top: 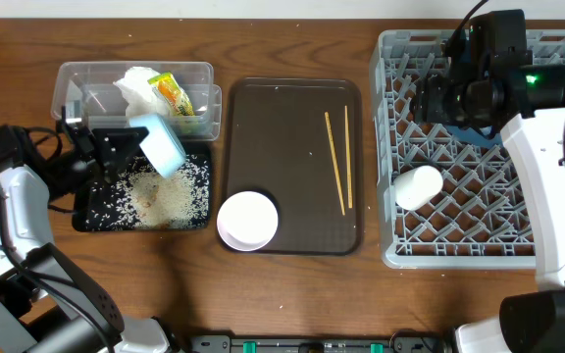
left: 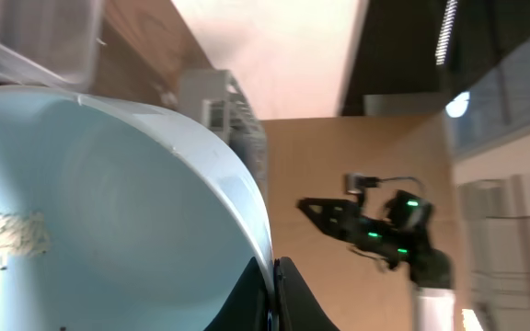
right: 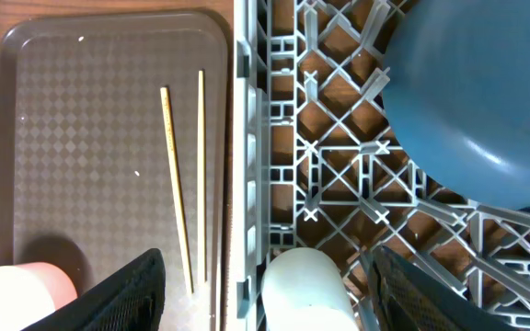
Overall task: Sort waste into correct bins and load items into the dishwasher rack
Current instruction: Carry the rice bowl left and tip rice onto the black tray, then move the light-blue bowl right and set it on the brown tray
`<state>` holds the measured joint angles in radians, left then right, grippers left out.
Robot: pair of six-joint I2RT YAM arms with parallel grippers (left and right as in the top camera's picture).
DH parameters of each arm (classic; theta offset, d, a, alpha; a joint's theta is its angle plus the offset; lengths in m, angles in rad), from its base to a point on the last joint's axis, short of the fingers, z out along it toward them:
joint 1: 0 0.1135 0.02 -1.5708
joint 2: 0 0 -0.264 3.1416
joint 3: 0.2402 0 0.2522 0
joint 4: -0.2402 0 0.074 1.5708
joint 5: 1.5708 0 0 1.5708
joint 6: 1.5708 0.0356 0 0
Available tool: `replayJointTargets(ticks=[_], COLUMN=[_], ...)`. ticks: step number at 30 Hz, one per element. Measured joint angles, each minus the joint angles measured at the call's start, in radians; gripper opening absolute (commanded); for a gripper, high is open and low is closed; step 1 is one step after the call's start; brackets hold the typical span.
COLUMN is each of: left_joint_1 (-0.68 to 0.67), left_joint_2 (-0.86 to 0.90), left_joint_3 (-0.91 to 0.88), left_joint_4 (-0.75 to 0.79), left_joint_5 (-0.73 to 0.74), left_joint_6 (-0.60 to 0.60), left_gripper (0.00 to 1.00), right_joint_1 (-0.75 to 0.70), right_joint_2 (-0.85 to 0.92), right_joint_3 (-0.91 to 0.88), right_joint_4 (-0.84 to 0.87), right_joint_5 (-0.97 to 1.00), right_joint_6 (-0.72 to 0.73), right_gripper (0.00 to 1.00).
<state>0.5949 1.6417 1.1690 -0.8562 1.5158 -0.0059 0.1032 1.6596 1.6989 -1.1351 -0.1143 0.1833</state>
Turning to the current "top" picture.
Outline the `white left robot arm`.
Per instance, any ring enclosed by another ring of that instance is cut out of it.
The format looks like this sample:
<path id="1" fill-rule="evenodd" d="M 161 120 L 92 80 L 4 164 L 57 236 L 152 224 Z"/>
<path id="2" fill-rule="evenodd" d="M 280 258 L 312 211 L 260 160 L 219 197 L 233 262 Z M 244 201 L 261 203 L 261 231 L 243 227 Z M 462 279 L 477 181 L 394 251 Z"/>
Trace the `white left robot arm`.
<path id="1" fill-rule="evenodd" d="M 157 115 L 89 129 L 0 126 L 0 349 L 4 352 L 180 352 L 156 317 L 125 317 L 108 292 L 55 244 L 53 201 L 113 182 L 138 153 L 168 177 L 183 162 Z"/>

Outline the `dark blue bowl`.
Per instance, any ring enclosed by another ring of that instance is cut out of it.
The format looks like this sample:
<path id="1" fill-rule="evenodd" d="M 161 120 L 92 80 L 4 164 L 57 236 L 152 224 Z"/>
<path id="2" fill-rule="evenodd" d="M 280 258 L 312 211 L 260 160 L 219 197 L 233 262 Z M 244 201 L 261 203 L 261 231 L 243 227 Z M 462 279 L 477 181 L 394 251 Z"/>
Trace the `dark blue bowl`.
<path id="1" fill-rule="evenodd" d="M 482 148 L 490 149 L 494 146 L 502 145 L 502 139 L 498 133 L 494 138 L 487 139 L 483 135 L 478 134 L 472 128 L 461 129 L 458 126 L 443 126 L 449 134 L 462 143 L 468 143 Z"/>

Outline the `light blue small bowl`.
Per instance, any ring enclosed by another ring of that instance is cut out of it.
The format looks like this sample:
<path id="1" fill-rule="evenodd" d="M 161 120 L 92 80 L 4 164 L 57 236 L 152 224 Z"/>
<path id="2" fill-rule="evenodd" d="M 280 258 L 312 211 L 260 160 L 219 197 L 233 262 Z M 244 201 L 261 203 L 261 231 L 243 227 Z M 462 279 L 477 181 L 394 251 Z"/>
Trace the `light blue small bowl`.
<path id="1" fill-rule="evenodd" d="M 161 177 L 172 177 L 185 163 L 186 153 L 163 116 L 154 113 L 132 117 L 128 119 L 128 125 L 148 130 L 140 148 Z"/>

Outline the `cream plastic cup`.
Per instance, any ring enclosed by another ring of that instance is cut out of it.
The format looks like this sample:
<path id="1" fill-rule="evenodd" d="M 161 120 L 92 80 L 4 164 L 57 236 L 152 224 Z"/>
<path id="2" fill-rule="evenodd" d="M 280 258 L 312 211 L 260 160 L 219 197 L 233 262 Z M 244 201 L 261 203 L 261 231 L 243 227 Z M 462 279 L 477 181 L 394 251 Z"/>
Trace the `cream plastic cup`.
<path id="1" fill-rule="evenodd" d="M 395 203 L 406 211 L 415 211 L 429 203 L 443 187 L 443 179 L 433 166 L 421 166 L 393 181 Z"/>

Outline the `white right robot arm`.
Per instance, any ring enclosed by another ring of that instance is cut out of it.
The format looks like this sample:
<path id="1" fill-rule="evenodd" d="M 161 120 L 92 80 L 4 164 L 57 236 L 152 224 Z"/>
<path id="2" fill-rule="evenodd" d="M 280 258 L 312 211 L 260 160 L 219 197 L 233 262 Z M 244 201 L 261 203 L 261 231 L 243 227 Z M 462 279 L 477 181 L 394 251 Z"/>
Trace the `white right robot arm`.
<path id="1" fill-rule="evenodd" d="M 565 66 L 504 65 L 488 76 L 460 64 L 422 80 L 420 123 L 489 127 L 514 165 L 536 246 L 534 293 L 453 333 L 456 352 L 565 352 Z"/>

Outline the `pink plastic bowl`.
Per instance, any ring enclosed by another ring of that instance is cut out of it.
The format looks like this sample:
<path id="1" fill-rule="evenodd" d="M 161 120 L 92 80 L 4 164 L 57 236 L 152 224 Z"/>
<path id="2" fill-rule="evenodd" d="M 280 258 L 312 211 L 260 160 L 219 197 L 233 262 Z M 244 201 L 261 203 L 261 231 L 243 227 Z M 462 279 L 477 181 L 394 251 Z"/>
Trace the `pink plastic bowl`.
<path id="1" fill-rule="evenodd" d="M 217 230 L 223 242 L 233 250 L 256 251 L 267 245 L 279 226 L 274 202 L 256 191 L 242 191 L 229 197 L 217 217 Z"/>

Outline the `yellow green snack wrapper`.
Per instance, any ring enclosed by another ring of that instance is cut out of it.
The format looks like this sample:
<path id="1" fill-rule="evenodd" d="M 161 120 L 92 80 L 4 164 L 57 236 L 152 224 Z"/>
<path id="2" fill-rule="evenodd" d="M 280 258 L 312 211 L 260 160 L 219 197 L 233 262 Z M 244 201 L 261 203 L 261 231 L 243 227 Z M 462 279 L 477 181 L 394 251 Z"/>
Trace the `yellow green snack wrapper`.
<path id="1" fill-rule="evenodd" d="M 147 80 L 153 92 L 168 105 L 171 116 L 194 116 L 192 103 L 172 73 L 163 73 Z"/>

